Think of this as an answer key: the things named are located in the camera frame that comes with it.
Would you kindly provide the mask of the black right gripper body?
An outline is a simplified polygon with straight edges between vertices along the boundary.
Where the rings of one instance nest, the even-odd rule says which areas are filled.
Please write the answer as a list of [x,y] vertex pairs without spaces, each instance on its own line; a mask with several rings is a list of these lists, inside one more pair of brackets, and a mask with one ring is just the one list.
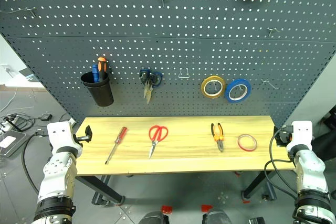
[[276,145],[286,147],[290,142],[291,134],[284,131],[279,131],[276,135]]

